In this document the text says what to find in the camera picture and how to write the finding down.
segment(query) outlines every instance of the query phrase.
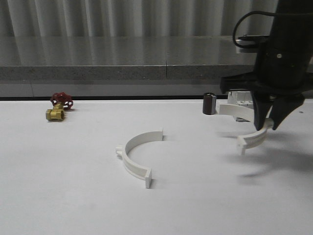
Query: white table surface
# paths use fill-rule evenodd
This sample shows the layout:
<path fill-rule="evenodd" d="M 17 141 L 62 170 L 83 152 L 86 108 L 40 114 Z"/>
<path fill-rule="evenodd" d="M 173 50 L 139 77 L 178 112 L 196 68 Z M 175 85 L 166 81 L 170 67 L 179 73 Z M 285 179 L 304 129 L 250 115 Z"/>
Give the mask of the white table surface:
<path fill-rule="evenodd" d="M 313 102 L 240 156 L 251 123 L 202 114 L 201 100 L 74 101 L 48 122 L 49 101 L 0 102 L 1 235 L 312 235 Z M 129 156 L 118 144 L 163 128 Z"/>

